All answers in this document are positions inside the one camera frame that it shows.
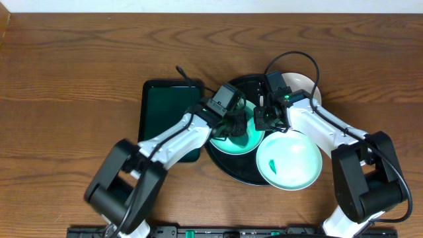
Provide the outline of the green scrubbing sponge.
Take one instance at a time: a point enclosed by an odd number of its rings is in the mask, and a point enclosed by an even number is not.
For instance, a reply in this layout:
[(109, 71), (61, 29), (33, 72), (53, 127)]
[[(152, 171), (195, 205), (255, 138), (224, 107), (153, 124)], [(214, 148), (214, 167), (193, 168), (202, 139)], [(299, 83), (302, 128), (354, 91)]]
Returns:
[(230, 141), (238, 147), (245, 148), (249, 143), (249, 135), (244, 134), (240, 137), (231, 137)]

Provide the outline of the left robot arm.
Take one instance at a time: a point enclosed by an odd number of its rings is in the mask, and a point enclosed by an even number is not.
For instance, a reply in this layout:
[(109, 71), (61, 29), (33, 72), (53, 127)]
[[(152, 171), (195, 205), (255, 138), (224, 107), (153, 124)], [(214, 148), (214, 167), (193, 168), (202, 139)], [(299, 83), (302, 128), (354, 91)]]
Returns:
[(197, 104), (163, 133), (138, 144), (122, 139), (110, 150), (84, 199), (105, 219), (106, 237), (146, 237), (146, 223), (169, 169), (210, 138), (246, 133), (244, 108)]

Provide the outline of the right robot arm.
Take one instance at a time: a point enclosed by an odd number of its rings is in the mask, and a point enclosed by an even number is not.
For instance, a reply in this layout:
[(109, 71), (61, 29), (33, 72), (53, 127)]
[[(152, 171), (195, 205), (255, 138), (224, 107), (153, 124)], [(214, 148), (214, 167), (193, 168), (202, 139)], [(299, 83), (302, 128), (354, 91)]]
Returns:
[(412, 195), (403, 177), (391, 138), (347, 125), (320, 106), (312, 93), (289, 87), (267, 89), (254, 110), (257, 130), (269, 131), (259, 145), (256, 163), (262, 177), (282, 190), (301, 190), (314, 183), (322, 169), (318, 150), (332, 160), (338, 203), (323, 222), (330, 237), (358, 237), (381, 215), (402, 202), (407, 220)]

